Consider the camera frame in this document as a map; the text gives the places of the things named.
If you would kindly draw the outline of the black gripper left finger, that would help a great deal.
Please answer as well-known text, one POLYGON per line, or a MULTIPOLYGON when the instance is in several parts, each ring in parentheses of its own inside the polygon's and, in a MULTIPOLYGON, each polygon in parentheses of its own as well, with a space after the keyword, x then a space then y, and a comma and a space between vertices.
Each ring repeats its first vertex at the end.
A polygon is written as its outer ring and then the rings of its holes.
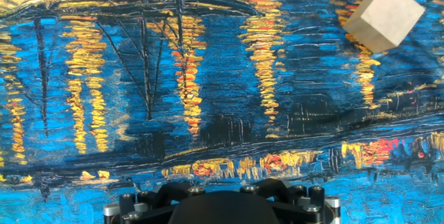
POLYGON ((157 191, 123 193, 118 201, 103 207, 104 224, 136 223, 149 221, 165 223, 172 212, 172 202, 180 202, 192 196, 205 193, 205 189, 184 182, 163 184, 157 191))

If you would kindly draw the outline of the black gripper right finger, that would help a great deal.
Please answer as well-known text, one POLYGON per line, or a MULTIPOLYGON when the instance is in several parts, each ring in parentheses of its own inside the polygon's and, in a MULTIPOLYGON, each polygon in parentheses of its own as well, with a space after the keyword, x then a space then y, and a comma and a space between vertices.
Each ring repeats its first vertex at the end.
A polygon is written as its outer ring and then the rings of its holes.
POLYGON ((321 186, 269 178, 246 184, 239 191, 267 200, 279 223, 341 224, 340 198, 327 195, 321 186))

